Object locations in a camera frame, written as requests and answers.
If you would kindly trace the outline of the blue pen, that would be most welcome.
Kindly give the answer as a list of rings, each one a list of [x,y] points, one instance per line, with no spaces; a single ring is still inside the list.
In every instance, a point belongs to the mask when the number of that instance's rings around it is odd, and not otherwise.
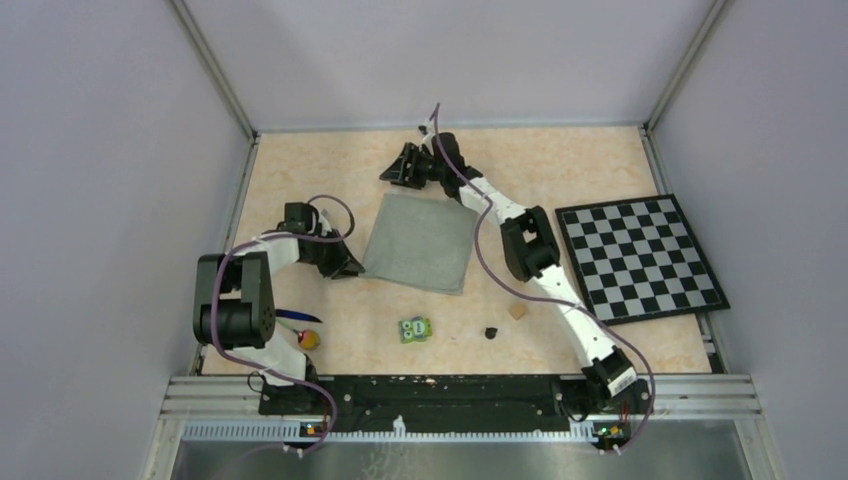
[[[296,321],[310,322],[310,323],[321,323],[322,322],[322,320],[320,318],[318,318],[314,315],[304,313],[304,312],[299,312],[299,311],[293,311],[293,310],[276,309],[275,315],[276,315],[277,318],[281,318],[281,319],[296,320]]]

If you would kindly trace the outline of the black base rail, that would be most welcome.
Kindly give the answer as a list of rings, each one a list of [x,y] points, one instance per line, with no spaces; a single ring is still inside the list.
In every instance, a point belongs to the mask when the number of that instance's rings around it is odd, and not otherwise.
[[[315,415],[340,433],[378,432],[401,419],[412,433],[559,432],[593,415],[634,420],[648,407],[644,380],[614,399],[582,376],[544,375],[321,377],[318,387],[263,383],[265,416]]]

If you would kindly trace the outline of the red yellow ball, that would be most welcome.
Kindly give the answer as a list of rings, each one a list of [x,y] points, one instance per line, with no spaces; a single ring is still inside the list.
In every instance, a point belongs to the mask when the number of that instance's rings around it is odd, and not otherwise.
[[[314,330],[301,330],[297,334],[298,346],[306,351],[312,351],[320,346],[321,338]]]

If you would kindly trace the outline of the grey-green cloth napkin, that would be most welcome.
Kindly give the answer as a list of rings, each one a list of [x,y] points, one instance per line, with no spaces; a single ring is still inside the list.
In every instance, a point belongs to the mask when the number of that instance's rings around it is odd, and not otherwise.
[[[460,295],[476,220],[453,200],[386,194],[366,247],[365,276]]]

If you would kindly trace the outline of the small tan wooden block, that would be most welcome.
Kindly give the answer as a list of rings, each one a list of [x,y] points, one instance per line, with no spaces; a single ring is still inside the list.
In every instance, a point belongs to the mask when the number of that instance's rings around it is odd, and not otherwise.
[[[527,315],[528,307],[524,303],[515,303],[510,306],[508,312],[514,320],[520,320]]]

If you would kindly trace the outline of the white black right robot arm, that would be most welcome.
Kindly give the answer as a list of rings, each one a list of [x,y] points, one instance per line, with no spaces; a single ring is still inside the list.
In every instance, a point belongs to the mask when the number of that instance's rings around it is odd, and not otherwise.
[[[521,283],[533,284],[542,303],[556,306],[586,377],[586,397],[600,412],[612,412],[637,380],[636,369],[613,335],[587,307],[568,279],[546,211],[526,207],[501,193],[478,170],[464,162],[451,133],[430,132],[418,145],[407,142],[380,179],[420,190],[438,183],[446,196],[488,220],[500,231],[508,271]]]

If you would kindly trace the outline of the black white checkerboard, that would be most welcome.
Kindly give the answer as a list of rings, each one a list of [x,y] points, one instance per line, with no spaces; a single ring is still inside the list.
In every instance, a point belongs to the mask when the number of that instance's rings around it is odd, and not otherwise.
[[[729,308],[673,194],[554,213],[587,308],[620,325]]]

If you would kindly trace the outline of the green owl toy block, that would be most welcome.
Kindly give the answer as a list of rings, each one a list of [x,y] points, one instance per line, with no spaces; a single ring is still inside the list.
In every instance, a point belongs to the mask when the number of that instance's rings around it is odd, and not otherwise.
[[[398,331],[402,344],[424,342],[433,335],[431,320],[424,316],[399,321]]]

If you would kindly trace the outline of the aluminium frame rail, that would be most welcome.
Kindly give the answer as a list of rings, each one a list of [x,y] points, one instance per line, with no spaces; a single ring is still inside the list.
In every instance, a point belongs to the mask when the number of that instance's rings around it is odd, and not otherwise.
[[[730,374],[641,376],[648,384],[647,410],[634,420],[593,415],[565,431],[530,433],[412,433],[401,419],[378,432],[340,433],[333,420],[315,415],[265,416],[256,374],[174,377],[160,416],[181,426],[187,440],[249,441],[304,446],[325,442],[587,442],[598,447],[624,442],[647,426],[666,420],[712,421],[757,418],[760,402],[751,379]]]

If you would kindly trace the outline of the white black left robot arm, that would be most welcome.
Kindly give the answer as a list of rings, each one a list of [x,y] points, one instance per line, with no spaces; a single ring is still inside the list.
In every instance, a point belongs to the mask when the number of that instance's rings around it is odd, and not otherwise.
[[[283,401],[297,413],[317,407],[321,388],[308,355],[276,331],[272,277],[296,264],[314,266],[331,280],[364,273],[345,243],[355,225],[350,216],[341,232],[313,201],[290,202],[274,228],[197,262],[195,339],[226,360],[264,373],[272,385],[283,387]]]

